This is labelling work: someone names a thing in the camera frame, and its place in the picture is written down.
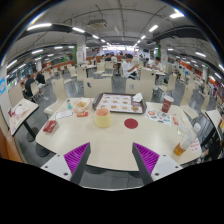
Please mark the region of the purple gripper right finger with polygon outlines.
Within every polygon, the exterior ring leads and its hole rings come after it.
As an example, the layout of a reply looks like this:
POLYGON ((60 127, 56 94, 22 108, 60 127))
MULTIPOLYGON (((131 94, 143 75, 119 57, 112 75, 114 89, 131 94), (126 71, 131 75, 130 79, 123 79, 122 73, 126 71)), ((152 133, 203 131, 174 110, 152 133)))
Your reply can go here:
POLYGON ((132 145, 140 177, 145 185, 166 177, 182 169, 182 167, 166 154, 156 152, 138 143, 132 145))

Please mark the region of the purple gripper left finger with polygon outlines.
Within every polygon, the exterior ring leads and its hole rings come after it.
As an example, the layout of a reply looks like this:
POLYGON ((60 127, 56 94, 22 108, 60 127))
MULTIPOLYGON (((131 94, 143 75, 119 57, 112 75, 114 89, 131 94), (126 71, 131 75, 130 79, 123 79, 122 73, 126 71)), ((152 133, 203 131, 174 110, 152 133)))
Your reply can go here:
POLYGON ((54 155, 42 166, 42 169, 72 183, 79 184, 90 153, 90 143, 87 142, 65 155, 54 155))

